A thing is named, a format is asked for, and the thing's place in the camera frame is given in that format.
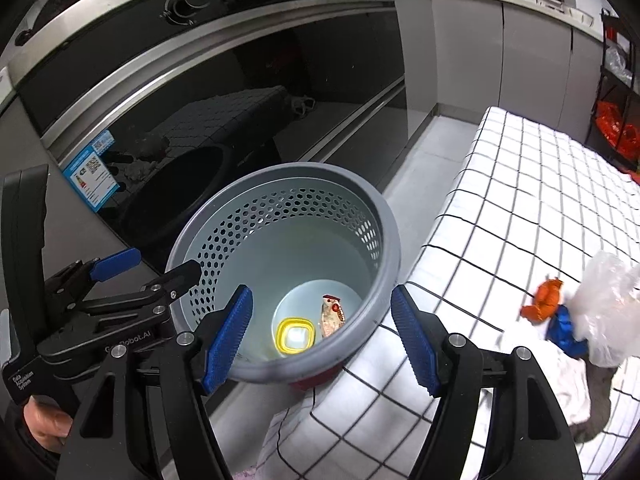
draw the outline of metal screw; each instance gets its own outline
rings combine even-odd
[[[451,346],[455,346],[456,348],[461,348],[466,344],[466,339],[463,335],[451,334],[449,336],[449,344]]]
[[[518,346],[516,348],[516,355],[523,361],[528,361],[529,359],[531,359],[531,350],[525,348],[524,346]]]
[[[115,358],[122,357],[127,353],[127,347],[124,345],[116,345],[111,349],[111,356]]]
[[[175,341],[180,346],[187,346],[193,343],[194,339],[196,338],[193,335],[193,332],[180,332],[178,336],[175,338]]]

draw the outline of white plastic bag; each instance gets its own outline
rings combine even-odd
[[[596,254],[584,269],[582,283],[566,307],[574,337],[589,342],[589,360],[616,367],[640,352],[640,301],[635,290],[640,265],[628,269],[615,255]]]

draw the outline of trash bin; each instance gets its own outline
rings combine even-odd
[[[254,315],[229,377],[294,383],[351,356],[389,307],[400,264],[398,227],[368,182],[328,164],[296,162],[249,174],[203,205],[182,230],[167,270],[194,259],[202,281],[172,304],[176,329],[194,330],[224,308],[239,284]],[[346,322],[299,354],[283,355],[274,335],[286,317],[318,326],[322,296],[340,298]]]

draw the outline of checkered tablecloth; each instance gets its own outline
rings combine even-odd
[[[489,108],[407,289],[447,330],[495,349],[548,274],[572,292],[599,250],[640,261],[638,190],[565,134]],[[636,426],[639,369],[636,357],[620,367],[605,431],[577,446],[587,479],[600,476]],[[478,474],[490,406],[483,391],[465,480]],[[257,478],[402,480],[436,407],[416,383],[389,314],[331,385],[273,419]]]

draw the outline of black metal rack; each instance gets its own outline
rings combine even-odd
[[[598,82],[598,91],[596,99],[591,108],[591,121],[589,123],[589,131],[584,141],[584,145],[599,153],[603,158],[620,170],[636,171],[638,169],[638,156],[628,158],[620,151],[620,142],[623,139],[625,127],[633,124],[630,120],[630,112],[633,108],[640,118],[640,95],[636,93],[634,86],[636,82],[636,62],[638,60],[638,51],[636,44],[632,39],[632,35],[626,27],[625,23],[616,16],[612,16],[606,9],[602,10],[602,64],[600,66],[600,79]],[[626,53],[622,46],[607,37],[607,31],[614,31],[616,38],[618,35],[623,36],[629,42],[629,50]],[[623,54],[625,59],[625,68],[630,70],[631,85],[627,86],[620,78],[618,78],[606,65],[607,49],[616,48]],[[622,117],[620,124],[620,132],[618,138],[613,144],[606,138],[596,123],[598,102],[610,102],[615,104]]]

